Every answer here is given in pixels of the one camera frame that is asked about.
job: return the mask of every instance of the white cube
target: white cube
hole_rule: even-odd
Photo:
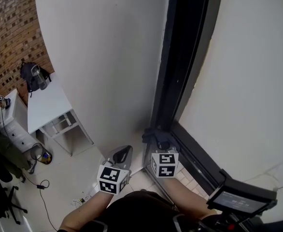
[[[152,153],[151,166],[157,178],[174,178],[178,166],[178,153]]]
[[[128,183],[129,171],[100,165],[98,187],[100,191],[118,195]]]

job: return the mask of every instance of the backpack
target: backpack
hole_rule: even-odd
[[[32,92],[38,90],[39,84],[37,82],[37,80],[34,78],[34,76],[32,75],[31,69],[37,65],[34,62],[22,62],[21,63],[21,68],[20,68],[20,76],[22,79],[24,79],[27,82],[27,89],[28,89],[28,93],[31,93],[30,98],[32,97]],[[42,67],[40,67],[41,73],[43,75],[43,78],[46,80],[47,78],[49,79],[49,81],[51,82],[49,73],[44,70]]]

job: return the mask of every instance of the white table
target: white table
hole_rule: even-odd
[[[93,144],[92,140],[86,133],[82,124],[78,120],[73,108],[68,101],[66,95],[64,94],[59,80],[56,76],[56,73],[50,74],[51,82],[47,80],[48,86],[44,90],[36,90],[32,93],[32,97],[29,93],[28,96],[28,133],[33,133],[36,130],[40,130],[44,133],[49,139],[54,140],[58,145],[60,145],[63,149],[65,149],[70,155],[69,149],[66,149],[61,144],[56,141],[56,137],[62,135],[63,133],[69,131],[75,126],[79,126],[86,138],[89,140],[91,144]],[[75,123],[70,123],[70,120],[67,118],[66,113],[70,112],[74,119]],[[57,131],[54,127],[54,121],[57,120],[60,116],[64,115],[66,121],[68,122],[68,127],[63,130]],[[50,125],[55,134],[51,135],[44,128],[46,125]]]

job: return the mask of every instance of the trash bin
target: trash bin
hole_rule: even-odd
[[[53,159],[51,153],[47,149],[45,149],[40,143],[36,143],[32,146],[32,148],[30,149],[30,154],[32,159],[37,160],[46,165],[50,164]]]

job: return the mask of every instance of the brick wall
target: brick wall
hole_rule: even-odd
[[[0,0],[0,94],[17,88],[28,103],[26,82],[20,77],[22,61],[54,72],[42,38],[35,0]]]

